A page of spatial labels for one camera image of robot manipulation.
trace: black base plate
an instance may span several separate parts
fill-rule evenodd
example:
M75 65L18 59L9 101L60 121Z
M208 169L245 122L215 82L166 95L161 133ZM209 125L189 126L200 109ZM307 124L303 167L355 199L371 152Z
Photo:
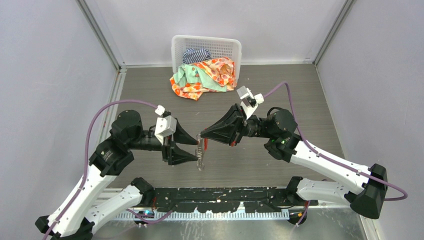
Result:
M274 213L293 206L287 195L285 188L277 187L158 187L149 204L136 207L155 207L159 212L192 213L197 209L200 213L227 213L235 212L243 202L246 213ZM318 201L312 200L310 206L316 205Z

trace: crumpled fabric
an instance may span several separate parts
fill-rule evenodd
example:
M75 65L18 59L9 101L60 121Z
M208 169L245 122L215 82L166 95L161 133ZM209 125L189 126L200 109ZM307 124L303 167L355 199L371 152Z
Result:
M187 48L182 54L182 62L184 64L193 64L211 59L211 53L204 48L194 49Z
M228 57L182 64L169 81L175 94L197 101L205 92L233 91L236 65Z

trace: striped cloth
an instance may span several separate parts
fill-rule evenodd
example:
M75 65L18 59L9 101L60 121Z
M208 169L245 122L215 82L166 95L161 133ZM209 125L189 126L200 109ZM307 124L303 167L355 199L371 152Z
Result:
M184 54L182 55L182 62L184 64L199 63L210 59L211 53L204 48L187 48L187 50L185 50Z

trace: white plastic basket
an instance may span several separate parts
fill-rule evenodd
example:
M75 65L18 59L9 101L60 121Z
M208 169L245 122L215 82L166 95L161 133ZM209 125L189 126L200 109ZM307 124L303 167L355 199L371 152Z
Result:
M210 36L175 35L171 42L172 71L183 64L183 53L186 49L207 49L212 59L229 57L235 63L235 79L239 79L240 62L242 61L242 44L235 39Z

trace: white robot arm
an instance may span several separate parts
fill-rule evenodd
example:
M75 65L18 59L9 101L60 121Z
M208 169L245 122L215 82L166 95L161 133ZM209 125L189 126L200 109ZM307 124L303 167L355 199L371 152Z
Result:
M179 149L176 143L197 145L198 141L188 135L170 112L163 110L161 115L156 126L143 130L138 112L121 112L112 123L111 136L101 142L89 158L86 182L78 196L60 221L56 221L79 189L83 177L54 213L38 218L35 222L38 229L46 233L52 227L49 233L53 236L52 240L91 239L101 226L123 210L151 200L149 195L153 194L153 187L142 178L136 178L117 196L92 207L100 193L134 160L130 150L161 151L162 160L168 165L196 162L198 158L195 155Z
M266 138L268 142L264 147L275 159L307 167L335 181L313 181L293 177L287 185L292 195L289 200L293 204L324 200L350 206L367 218L379 218L387 186L359 172L387 181L386 169L383 166L374 164L368 167L356 164L319 149L295 133L298 124L287 109L272 107L265 118L257 117L253 112L264 102L263 96L253 95L244 86L239 88L237 93L242 100L241 104L231 106L220 120L203 130L200 134L202 138L230 146L236 146L242 137ZM328 161L321 157L322 155L335 160L336 163L353 167L358 172Z
M230 146L236 146L242 137L268 139L264 147L275 159L310 168L334 180L334 182L314 181L294 176L284 189L284 200L288 200L293 205L304 205L310 200L329 201L350 206L355 212L367 218L379 218L387 186L359 173L366 173L387 181L386 169L383 166L359 165L319 149L295 134L298 124L288 110L273 107L268 111L266 118L257 117L253 113L258 105L264 102L264 97L261 94L253 95L246 87L238 89L237 92L242 99L241 104L231 106L218 122L203 130L200 134L202 139L211 139ZM173 118L170 112L159 108L157 111L161 117L158 117L156 125L149 130L143 129L140 115L134 110L126 110L118 115L117 120L112 123L111 136L101 142L89 158L84 187L60 221L56 221L57 216L79 189L83 177L54 213L41 216L35 222L42 233L52 228L49 233L52 240L90 240L99 228L125 209L136 205L151 206L155 189L141 177L134 179L116 196L100 205L93 206L99 194L134 160L131 150L161 151L162 159L168 165L199 160L198 156L183 151L176 145L176 143L197 145L198 141L182 129L178 120ZM323 159L322 155L330 157L335 163ZM352 172L336 163L351 166L358 172ZM273 197L270 196L268 204L275 200L275 198L272 199ZM178 200L168 199L167 201L169 201L166 206L167 211L178 207L178 205L170 204L175 204ZM226 201L215 201L215 203L226 204Z

